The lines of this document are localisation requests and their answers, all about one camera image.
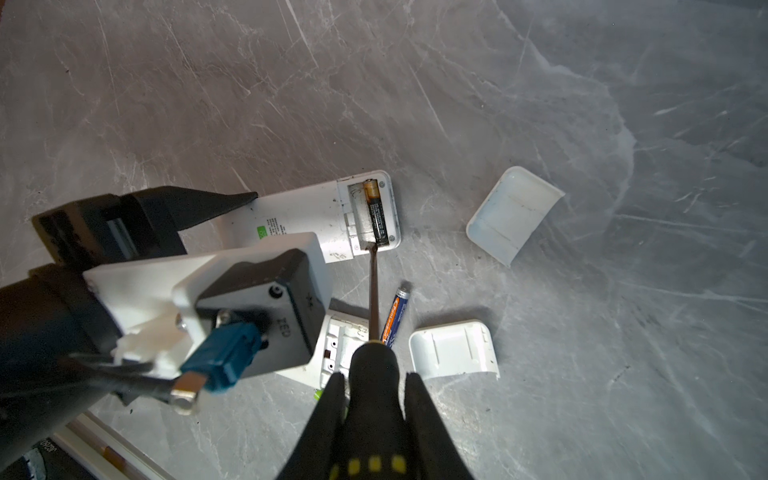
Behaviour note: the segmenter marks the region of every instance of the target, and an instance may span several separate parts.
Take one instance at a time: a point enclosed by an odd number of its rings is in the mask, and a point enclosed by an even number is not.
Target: black and gold battery
[[[366,192],[366,202],[368,204],[368,212],[371,215],[376,245],[379,247],[389,245],[389,234],[386,231],[386,222],[384,221],[384,206],[382,205],[382,196],[379,192],[379,181],[368,179],[362,183],[362,187]]]

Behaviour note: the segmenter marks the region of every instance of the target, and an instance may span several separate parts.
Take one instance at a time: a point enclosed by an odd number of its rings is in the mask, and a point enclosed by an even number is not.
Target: screw hole
[[[270,287],[270,296],[272,298],[280,298],[283,296],[283,289],[278,287],[277,285],[272,285]]]

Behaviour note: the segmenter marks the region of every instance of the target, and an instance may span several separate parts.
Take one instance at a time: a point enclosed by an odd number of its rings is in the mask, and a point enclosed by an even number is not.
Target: white plastic cover
[[[467,224],[467,237],[510,266],[547,212],[565,193],[523,167],[508,169]]]
[[[500,376],[491,332],[479,320],[418,329],[409,347],[413,369],[423,379],[475,372]]]

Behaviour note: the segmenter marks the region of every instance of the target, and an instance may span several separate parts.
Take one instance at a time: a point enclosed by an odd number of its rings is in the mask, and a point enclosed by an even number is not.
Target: screwdriver
[[[395,353],[379,341],[379,279],[375,243],[370,243],[369,341],[349,366],[349,411],[334,452],[329,480],[415,478],[411,439],[402,417]]]

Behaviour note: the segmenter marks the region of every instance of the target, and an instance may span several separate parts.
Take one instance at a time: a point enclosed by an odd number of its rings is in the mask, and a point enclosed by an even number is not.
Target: screw
[[[219,313],[216,314],[216,328],[219,328],[220,326],[225,326],[231,321],[232,321],[232,310],[225,308],[225,309],[219,310]]]
[[[277,285],[272,285],[270,287],[270,296],[272,298],[280,298],[283,296],[283,289],[278,287]]]
[[[176,328],[178,328],[182,332],[186,332],[187,331],[187,324],[184,323],[184,319],[181,318],[181,314],[180,313],[178,313],[176,315]]]

